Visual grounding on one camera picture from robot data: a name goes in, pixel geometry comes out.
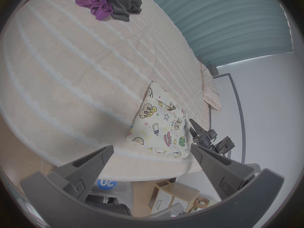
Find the black cloth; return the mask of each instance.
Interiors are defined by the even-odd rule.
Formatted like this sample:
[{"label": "black cloth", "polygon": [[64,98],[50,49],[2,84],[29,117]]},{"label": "black cloth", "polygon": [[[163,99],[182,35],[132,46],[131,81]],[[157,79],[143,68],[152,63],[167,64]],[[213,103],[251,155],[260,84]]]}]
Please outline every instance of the black cloth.
[{"label": "black cloth", "polygon": [[112,6],[111,17],[122,21],[130,21],[130,13],[141,12],[141,0],[108,0]]}]

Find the metal handle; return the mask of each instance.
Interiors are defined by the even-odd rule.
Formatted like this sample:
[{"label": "metal handle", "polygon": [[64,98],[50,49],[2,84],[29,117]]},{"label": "metal handle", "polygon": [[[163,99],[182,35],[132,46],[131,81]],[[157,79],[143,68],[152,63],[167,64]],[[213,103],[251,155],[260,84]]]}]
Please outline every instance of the metal handle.
[{"label": "metal handle", "polygon": [[159,205],[158,205],[158,208],[157,208],[157,210],[159,210],[159,206],[161,205],[161,203],[162,203],[162,200],[159,202]]}]

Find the cabinet door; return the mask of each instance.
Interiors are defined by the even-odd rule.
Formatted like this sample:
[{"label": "cabinet door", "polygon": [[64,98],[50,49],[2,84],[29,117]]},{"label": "cabinet door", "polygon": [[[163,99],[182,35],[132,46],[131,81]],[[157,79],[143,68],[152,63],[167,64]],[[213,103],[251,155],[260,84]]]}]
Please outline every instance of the cabinet door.
[{"label": "cabinet door", "polygon": [[171,198],[172,198],[171,194],[160,189],[156,201],[154,203],[153,209],[151,211],[151,214],[155,214],[161,210],[168,208]]},{"label": "cabinet door", "polygon": [[184,211],[186,210],[186,208],[188,207],[188,204],[189,204],[188,202],[186,202],[186,201],[184,201],[184,200],[181,200],[181,199],[179,199],[179,198],[177,198],[177,197],[174,197],[171,206],[172,206],[173,204],[176,204],[176,203],[180,203],[180,204],[183,206]]}]

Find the green pleated curtain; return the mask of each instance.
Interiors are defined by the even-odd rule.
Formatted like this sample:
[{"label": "green pleated curtain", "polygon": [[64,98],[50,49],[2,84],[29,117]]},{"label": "green pleated curtain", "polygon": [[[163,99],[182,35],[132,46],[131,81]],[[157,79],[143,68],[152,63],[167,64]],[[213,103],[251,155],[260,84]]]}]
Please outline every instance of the green pleated curtain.
[{"label": "green pleated curtain", "polygon": [[278,0],[154,0],[180,29],[195,56],[216,66],[292,52]]}]

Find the wooden floor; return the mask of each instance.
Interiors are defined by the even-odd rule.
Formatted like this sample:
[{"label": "wooden floor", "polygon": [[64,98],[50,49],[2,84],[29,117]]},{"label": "wooden floor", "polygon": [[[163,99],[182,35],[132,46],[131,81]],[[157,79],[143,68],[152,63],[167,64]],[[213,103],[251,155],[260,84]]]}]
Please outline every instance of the wooden floor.
[{"label": "wooden floor", "polygon": [[[47,162],[28,147],[26,147],[9,129],[0,115],[0,166],[13,182],[13,184],[22,191],[20,180],[41,171],[48,174],[55,165]],[[133,209],[134,217],[143,217],[150,215],[151,210],[148,205],[156,181],[138,181],[133,182]]]}]

